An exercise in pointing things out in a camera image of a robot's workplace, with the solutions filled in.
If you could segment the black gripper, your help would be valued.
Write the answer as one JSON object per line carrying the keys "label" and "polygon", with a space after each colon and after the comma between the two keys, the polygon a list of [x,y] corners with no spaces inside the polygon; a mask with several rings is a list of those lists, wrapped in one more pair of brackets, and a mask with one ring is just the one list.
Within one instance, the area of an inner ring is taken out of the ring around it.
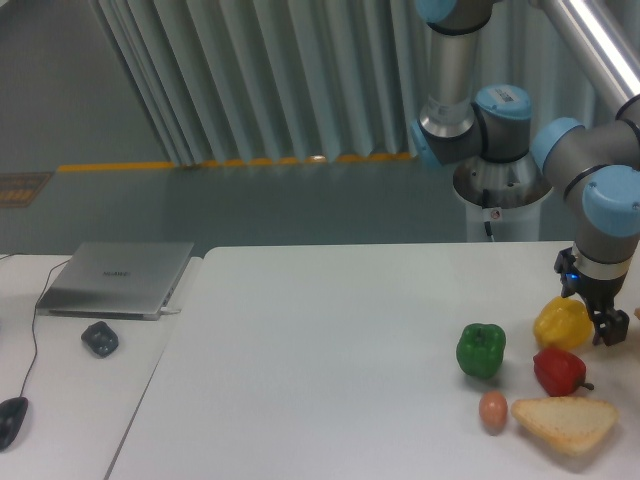
{"label": "black gripper", "polygon": [[590,259],[577,247],[560,250],[554,271],[559,275],[561,297],[579,295],[593,315],[593,344],[613,346],[626,340],[629,316],[614,308],[627,275],[627,261],[602,263]]}

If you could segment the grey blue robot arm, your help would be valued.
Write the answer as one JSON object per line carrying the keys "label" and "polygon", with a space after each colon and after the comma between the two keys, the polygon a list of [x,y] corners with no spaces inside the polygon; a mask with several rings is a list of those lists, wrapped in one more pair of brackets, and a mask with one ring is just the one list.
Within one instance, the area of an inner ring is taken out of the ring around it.
{"label": "grey blue robot arm", "polygon": [[540,1],[541,10],[614,113],[587,128],[559,118],[529,136],[530,107],[514,87],[470,91],[478,35],[489,1],[420,1],[431,29],[429,96],[411,134],[419,158],[446,165],[469,158],[509,165],[526,156],[560,192],[578,221],[574,244],[555,271],[564,296],[582,298],[596,343],[627,336],[628,315],[615,307],[639,242],[639,56],[601,1]]}

